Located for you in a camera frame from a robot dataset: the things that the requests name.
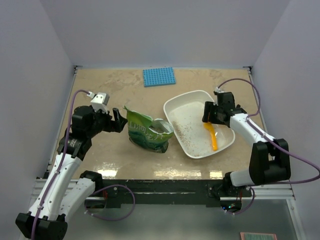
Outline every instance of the plastic tray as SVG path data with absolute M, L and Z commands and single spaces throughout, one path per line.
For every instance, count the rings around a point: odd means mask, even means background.
M 163 106 L 166 118 L 172 124 L 182 149 L 193 159 L 219 153 L 236 139 L 232 129 L 214 124 L 218 150 L 213 151 L 210 132 L 205 129 L 202 122 L 206 101 L 214 102 L 209 93 L 196 90 L 171 98 Z

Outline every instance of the snack bag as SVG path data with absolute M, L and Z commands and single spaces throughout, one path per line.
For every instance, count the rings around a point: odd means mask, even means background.
M 168 139 L 174 134 L 173 126 L 167 121 L 132 111 L 124 106 L 128 120 L 129 139 L 132 143 L 155 153 L 165 153 Z

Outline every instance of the beige table surface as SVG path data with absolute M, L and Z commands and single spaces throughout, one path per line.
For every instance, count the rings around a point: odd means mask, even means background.
M 164 103 L 183 93 L 204 90 L 213 99 L 215 86 L 231 78 L 249 80 L 244 69 L 174 69 L 175 85 L 144 87 L 142 69 L 80 69 L 72 94 L 78 89 L 110 95 L 108 108 L 119 108 L 123 117 L 127 105 L 132 110 L 166 119 Z M 257 110 L 253 89 L 242 81 L 233 81 L 222 87 L 232 91 L 236 104 L 248 113 Z M 90 98 L 79 93 L 74 107 L 90 105 Z M 252 118 L 262 127 L 261 117 Z M 67 126 L 63 120 L 60 138 Z M 102 132 L 92 139 L 92 147 L 73 178 L 78 179 L 85 170 L 101 173 L 105 179 L 221 179 L 225 173 L 243 170 L 249 166 L 251 149 L 236 133 L 233 145 L 212 156 L 192 159 L 182 150 L 176 136 L 169 140 L 166 153 L 154 153 L 133 145 L 128 128 L 121 133 Z

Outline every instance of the black metal frame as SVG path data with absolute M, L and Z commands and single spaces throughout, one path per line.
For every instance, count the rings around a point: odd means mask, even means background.
M 208 208 L 221 207 L 221 197 L 236 198 L 240 191 L 243 197 L 251 197 L 245 188 L 231 188 L 228 192 L 221 186 L 223 180 L 120 180 L 103 179 L 103 187 L 125 185 L 133 193 L 136 204 L 149 205 L 205 205 Z M 131 194 L 124 188 L 109 188 L 106 208 L 120 208 L 122 204 L 132 204 Z M 92 197 L 102 197 L 103 193 Z M 97 202 L 89 201 L 88 205 Z

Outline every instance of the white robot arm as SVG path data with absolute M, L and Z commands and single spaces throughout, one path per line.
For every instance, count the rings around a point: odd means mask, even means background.
M 54 166 L 39 197 L 28 213 L 19 213 L 16 218 L 15 223 L 26 238 L 32 237 L 36 219 L 36 240 L 62 240 L 67 232 L 68 221 L 78 207 L 94 191 L 102 188 L 101 174 L 85 171 L 76 186 L 64 197 L 72 176 L 92 146 L 91 139 L 102 131 L 120 133 L 127 123 L 117 108 L 113 108 L 112 120 L 107 109 L 108 94 L 89 92 L 88 96 L 92 98 L 91 105 L 74 110 L 70 126 L 72 133 L 68 136 L 65 134 L 60 140 Z
M 288 180 L 291 176 L 289 156 L 274 148 L 269 141 L 285 150 L 288 150 L 288 143 L 284 139 L 275 139 L 250 120 L 246 111 L 240 105 L 236 106 L 231 92 L 214 93 L 217 103 L 205 103 L 202 121 L 226 125 L 240 134 L 252 148 L 249 168 L 226 173 L 224 189 Z

